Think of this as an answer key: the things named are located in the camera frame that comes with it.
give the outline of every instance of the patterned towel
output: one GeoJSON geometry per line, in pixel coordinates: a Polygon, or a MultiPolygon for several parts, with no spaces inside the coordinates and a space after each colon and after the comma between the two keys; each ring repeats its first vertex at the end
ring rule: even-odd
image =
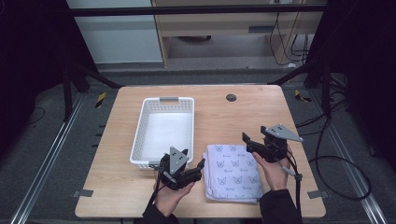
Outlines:
{"type": "Polygon", "coordinates": [[[246,146],[209,145],[204,158],[208,199],[239,203],[256,203],[260,199],[260,173],[246,146]]]}

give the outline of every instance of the white plastic basket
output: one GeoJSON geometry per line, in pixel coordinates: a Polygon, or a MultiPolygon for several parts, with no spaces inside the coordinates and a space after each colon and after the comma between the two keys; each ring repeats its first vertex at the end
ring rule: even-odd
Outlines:
{"type": "Polygon", "coordinates": [[[194,99],[147,98],[143,101],[130,161],[140,169],[159,164],[170,147],[188,149],[187,166],[193,159],[194,99]]]}

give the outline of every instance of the hand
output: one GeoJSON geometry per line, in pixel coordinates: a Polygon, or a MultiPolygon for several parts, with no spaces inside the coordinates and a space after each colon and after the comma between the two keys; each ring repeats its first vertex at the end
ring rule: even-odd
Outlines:
{"type": "Polygon", "coordinates": [[[257,152],[253,152],[252,154],[256,162],[264,170],[265,179],[267,180],[271,190],[286,189],[288,185],[289,174],[282,169],[282,166],[290,168],[290,163],[288,159],[284,158],[279,162],[270,163],[263,159],[257,152]]]}
{"type": "MultiPolygon", "coordinates": [[[[158,178],[158,172],[155,172],[156,179],[158,178]]],[[[158,210],[166,217],[169,217],[173,211],[176,209],[178,202],[190,193],[192,187],[194,186],[194,182],[190,183],[183,189],[172,190],[168,187],[163,187],[155,198],[155,205],[158,210]]],[[[163,182],[160,181],[159,189],[163,186],[163,182]]]]}

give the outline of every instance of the sleeve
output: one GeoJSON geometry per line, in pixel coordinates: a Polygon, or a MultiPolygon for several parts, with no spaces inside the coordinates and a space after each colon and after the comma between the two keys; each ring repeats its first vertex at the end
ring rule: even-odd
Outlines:
{"type": "Polygon", "coordinates": [[[146,211],[143,213],[143,218],[140,222],[141,224],[178,224],[177,217],[173,214],[169,217],[165,217],[155,206],[155,204],[150,204],[146,211]]]}
{"type": "Polygon", "coordinates": [[[302,224],[288,189],[269,191],[260,198],[264,224],[302,224]]]}

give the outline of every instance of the wall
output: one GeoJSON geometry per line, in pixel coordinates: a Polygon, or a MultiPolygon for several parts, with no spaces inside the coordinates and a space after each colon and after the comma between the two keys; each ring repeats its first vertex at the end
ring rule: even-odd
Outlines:
{"type": "MultiPolygon", "coordinates": [[[[67,0],[70,8],[151,7],[149,0],[67,0]]],[[[161,63],[153,16],[76,18],[96,64],[161,63]]]]}

